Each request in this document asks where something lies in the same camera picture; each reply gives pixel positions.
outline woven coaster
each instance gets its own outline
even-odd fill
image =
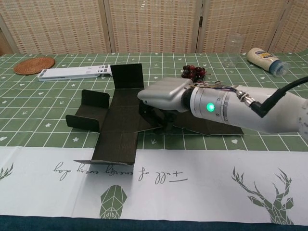
[[[14,67],[14,72],[19,75],[38,74],[44,69],[51,68],[55,60],[51,57],[38,57],[27,59]]]

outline flattened cardboard box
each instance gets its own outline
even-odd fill
[[[82,91],[82,103],[75,115],[67,115],[69,127],[99,132],[91,160],[84,164],[133,165],[138,132],[158,128],[148,124],[139,114],[137,94],[144,88],[141,64],[112,65],[115,92],[110,107],[109,95]],[[242,134],[238,127],[194,117],[190,112],[178,114],[174,124],[205,135]]]

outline black cable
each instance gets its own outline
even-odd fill
[[[258,101],[253,102],[250,106],[251,109],[257,113],[261,118],[263,118],[272,109],[276,103],[286,94],[286,92],[298,85],[308,82],[308,76],[300,78],[298,80],[289,83],[283,88],[277,89],[274,94],[268,97],[263,103]]]

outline squeeze bottle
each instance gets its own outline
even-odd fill
[[[260,48],[253,48],[247,53],[249,62],[261,67],[262,69],[272,73],[276,77],[282,77],[290,69],[290,64],[281,61],[276,56],[265,52]]]

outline woven screen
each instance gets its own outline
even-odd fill
[[[293,2],[273,52],[303,51],[308,48],[308,0]]]
[[[202,52],[224,52],[230,33],[244,35],[242,51],[267,50],[283,5],[283,0],[211,0]]]
[[[107,0],[115,51],[194,52],[195,0]]]
[[[1,0],[20,53],[107,52],[97,0]]]

